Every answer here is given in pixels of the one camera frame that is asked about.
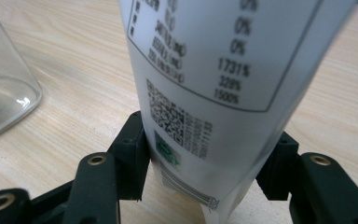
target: wood grain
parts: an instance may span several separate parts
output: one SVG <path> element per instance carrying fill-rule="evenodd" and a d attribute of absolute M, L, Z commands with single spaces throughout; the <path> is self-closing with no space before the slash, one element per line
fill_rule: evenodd
<path fill-rule="evenodd" d="M 44 90 L 39 107 L 0 135 L 0 189 L 33 198 L 106 151 L 139 105 L 117 1 L 0 0 L 0 21 Z M 335 158 L 358 185 L 358 9 L 286 131 L 301 152 Z M 143 200 L 121 202 L 122 223 L 204 222 L 197 203 L 149 171 Z M 291 223 L 288 202 L 268 202 L 253 184 L 228 223 Z"/>

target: light wood surface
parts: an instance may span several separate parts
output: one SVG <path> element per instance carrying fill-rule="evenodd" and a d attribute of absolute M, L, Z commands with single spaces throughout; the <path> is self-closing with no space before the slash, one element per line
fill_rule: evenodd
<path fill-rule="evenodd" d="M 139 110 L 117 1 L 0 0 L 0 21 L 44 97 L 0 135 L 0 189 L 32 198 L 74 178 Z M 326 54 L 286 127 L 300 151 L 336 159 L 358 185 L 358 8 Z M 122 223 L 203 223 L 200 206 L 147 175 L 142 202 L 121 202 Z M 228 223 L 291 223 L 288 202 L 253 184 Z"/>

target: nutrition facts table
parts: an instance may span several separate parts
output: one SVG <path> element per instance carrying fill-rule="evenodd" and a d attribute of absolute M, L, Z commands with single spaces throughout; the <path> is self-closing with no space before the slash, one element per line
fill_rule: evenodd
<path fill-rule="evenodd" d="M 320 5 L 133 0 L 127 35 L 183 89 L 233 109 L 266 112 Z"/>

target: white bottle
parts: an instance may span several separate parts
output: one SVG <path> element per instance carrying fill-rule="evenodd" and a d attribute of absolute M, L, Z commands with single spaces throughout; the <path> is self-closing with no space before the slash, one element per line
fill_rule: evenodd
<path fill-rule="evenodd" d="M 120 1 L 159 180 L 225 223 L 354 0 Z"/>

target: qr code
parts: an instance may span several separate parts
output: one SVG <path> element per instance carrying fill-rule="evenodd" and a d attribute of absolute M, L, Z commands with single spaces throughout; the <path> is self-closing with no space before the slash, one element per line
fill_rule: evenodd
<path fill-rule="evenodd" d="M 185 111 L 147 80 L 152 119 L 180 146 L 184 141 Z"/>

